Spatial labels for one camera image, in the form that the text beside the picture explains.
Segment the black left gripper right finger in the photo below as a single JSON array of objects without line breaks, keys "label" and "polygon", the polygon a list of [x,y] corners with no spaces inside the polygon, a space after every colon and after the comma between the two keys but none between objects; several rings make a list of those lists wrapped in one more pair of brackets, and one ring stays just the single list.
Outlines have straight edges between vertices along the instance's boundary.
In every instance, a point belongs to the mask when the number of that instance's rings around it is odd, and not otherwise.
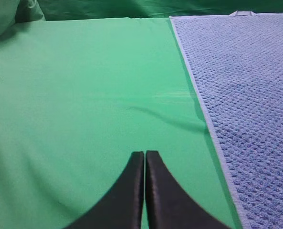
[{"label": "black left gripper right finger", "polygon": [[227,229],[180,186],[158,151],[146,152],[146,207],[150,229]]}]

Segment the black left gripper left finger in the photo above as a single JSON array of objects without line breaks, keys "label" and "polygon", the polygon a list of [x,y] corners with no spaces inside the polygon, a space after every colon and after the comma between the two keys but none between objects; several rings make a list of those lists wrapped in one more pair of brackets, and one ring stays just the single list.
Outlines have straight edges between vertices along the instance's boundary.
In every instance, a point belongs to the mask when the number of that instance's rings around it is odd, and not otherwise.
[{"label": "black left gripper left finger", "polygon": [[133,152],[106,194],[68,229],[139,229],[144,201],[144,153]]}]

